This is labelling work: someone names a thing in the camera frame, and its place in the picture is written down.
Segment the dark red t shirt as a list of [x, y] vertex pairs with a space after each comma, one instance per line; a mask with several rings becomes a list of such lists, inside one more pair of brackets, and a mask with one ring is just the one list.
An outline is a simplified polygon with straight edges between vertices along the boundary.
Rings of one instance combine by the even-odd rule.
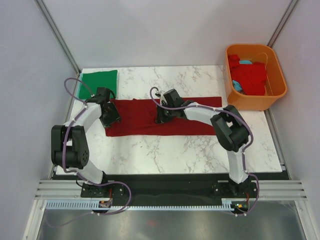
[[198, 121], [174, 118], [167, 123], [156, 123], [156, 105], [151, 99], [132, 99], [114, 101], [121, 117], [105, 129], [107, 137], [124, 137], [132, 135], [147, 136], [214, 136], [211, 125]]

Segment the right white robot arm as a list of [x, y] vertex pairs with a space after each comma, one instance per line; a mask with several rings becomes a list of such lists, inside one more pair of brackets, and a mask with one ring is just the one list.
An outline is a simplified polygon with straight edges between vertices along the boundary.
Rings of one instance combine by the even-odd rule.
[[175, 89], [163, 92], [150, 89], [151, 100], [156, 104], [156, 123], [164, 124], [175, 118], [209, 125], [219, 144], [226, 150], [229, 163], [229, 191], [235, 197], [247, 191], [249, 173], [246, 168], [246, 149], [253, 143], [253, 133], [233, 105], [213, 107], [193, 100], [184, 100]]

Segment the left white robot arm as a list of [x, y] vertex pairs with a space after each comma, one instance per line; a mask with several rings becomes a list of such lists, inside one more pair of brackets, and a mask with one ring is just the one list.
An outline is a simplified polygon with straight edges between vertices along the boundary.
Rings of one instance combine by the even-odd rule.
[[63, 125], [54, 125], [51, 129], [51, 162], [65, 173], [75, 174], [87, 184], [99, 197], [110, 191], [106, 174], [90, 160], [87, 131], [96, 120], [103, 128], [110, 128], [121, 122], [120, 114], [114, 103], [115, 93], [99, 87], [96, 94], [86, 99], [81, 110]]

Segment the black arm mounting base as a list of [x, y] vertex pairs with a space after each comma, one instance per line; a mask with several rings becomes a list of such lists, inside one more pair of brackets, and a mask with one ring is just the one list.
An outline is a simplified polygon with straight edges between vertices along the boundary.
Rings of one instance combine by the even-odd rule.
[[241, 185], [226, 173], [193, 174], [114, 174], [107, 175], [109, 186], [82, 183], [77, 176], [54, 175], [53, 180], [73, 180], [81, 187], [82, 198], [111, 198], [116, 203], [215, 204], [222, 199], [252, 199], [260, 195], [260, 180], [289, 180], [286, 171], [255, 173]]

